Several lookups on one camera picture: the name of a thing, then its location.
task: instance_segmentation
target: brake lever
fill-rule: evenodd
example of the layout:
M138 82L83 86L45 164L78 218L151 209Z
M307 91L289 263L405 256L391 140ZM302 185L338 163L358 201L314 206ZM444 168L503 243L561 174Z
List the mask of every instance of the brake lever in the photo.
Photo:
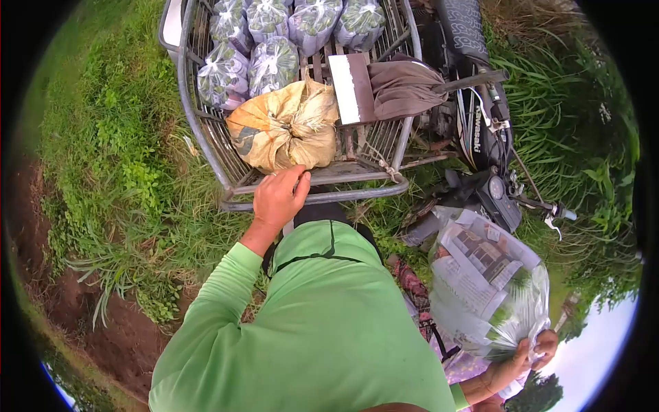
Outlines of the brake lever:
M558 241L563 240L563 234L561 233L561 229L557 228L554 226L554 217L552 216L551 213L547 213L544 217L544 223L549 226L550 229L553 229L558 232Z

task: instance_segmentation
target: speedometer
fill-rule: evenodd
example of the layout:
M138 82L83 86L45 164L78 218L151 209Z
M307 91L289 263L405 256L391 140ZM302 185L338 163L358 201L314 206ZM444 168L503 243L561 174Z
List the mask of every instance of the speedometer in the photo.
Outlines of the speedometer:
M492 176L489 184L490 194L496 200L503 197L503 181L498 176Z

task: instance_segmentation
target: yellow sack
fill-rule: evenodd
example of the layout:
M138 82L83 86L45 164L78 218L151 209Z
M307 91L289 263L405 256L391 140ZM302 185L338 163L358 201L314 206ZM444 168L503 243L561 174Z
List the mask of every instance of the yellow sack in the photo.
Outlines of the yellow sack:
M227 118L238 155L264 173L334 159L338 104L332 86L306 80L249 99Z

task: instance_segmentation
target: tree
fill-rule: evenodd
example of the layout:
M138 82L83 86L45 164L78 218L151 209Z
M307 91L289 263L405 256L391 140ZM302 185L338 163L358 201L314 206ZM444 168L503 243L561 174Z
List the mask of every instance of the tree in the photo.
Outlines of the tree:
M524 389L506 401L507 412L547 412L563 398L563 386L558 377L551 374L546 378L531 372Z
M567 343L574 338L578 338L586 326L588 326L586 319L570 318L558 331L559 341Z
M581 336L581 332L588 326L586 318L590 312L590 306L593 299L583 298L579 299L578 302L572 303L571 305L566 304L571 303L570 300L566 301L566 304L563 304L563 309L568 312L569 308L569 318L565 324L558 331L559 341L569 342L574 338Z

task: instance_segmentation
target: motorcycle seat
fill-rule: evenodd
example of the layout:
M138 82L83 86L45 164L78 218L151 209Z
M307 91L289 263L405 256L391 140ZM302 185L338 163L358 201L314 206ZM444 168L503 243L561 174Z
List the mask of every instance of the motorcycle seat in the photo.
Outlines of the motorcycle seat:
M433 0L446 45L454 53L489 63L478 0Z

